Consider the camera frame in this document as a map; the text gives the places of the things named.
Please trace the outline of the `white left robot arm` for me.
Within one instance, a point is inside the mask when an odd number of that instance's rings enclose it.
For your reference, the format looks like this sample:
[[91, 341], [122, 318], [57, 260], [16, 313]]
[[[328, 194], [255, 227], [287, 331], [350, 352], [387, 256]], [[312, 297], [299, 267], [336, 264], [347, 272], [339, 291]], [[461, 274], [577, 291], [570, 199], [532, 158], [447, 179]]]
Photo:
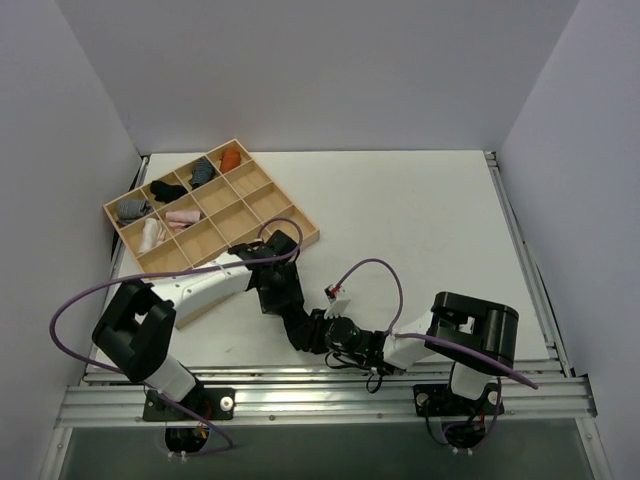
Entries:
[[284, 232], [267, 241], [238, 244], [178, 277], [127, 280], [120, 284], [92, 333], [92, 341], [134, 383], [166, 397], [179, 419], [202, 405], [198, 380], [169, 354], [176, 323], [221, 299], [284, 283], [282, 270], [299, 245]]

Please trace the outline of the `black underwear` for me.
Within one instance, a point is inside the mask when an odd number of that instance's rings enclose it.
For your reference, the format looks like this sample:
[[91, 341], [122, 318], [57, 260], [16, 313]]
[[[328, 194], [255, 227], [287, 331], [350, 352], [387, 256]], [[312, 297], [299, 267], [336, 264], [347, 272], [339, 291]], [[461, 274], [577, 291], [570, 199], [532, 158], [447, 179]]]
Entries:
[[329, 321], [323, 309], [310, 313], [298, 304], [290, 305], [281, 312], [287, 338], [296, 351], [324, 354], [330, 351], [326, 334]]

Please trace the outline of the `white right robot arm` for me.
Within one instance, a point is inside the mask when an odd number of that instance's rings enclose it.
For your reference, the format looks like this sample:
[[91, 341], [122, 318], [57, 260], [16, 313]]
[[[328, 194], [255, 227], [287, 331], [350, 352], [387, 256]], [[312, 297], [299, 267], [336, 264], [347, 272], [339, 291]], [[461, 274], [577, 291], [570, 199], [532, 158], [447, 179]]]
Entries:
[[453, 361], [444, 400], [455, 412], [475, 406], [492, 380], [516, 376], [519, 313], [512, 307], [452, 292], [435, 296], [429, 312], [390, 331], [366, 331], [344, 316], [349, 300], [325, 290], [323, 340], [336, 359], [379, 376], [406, 372], [435, 354]]

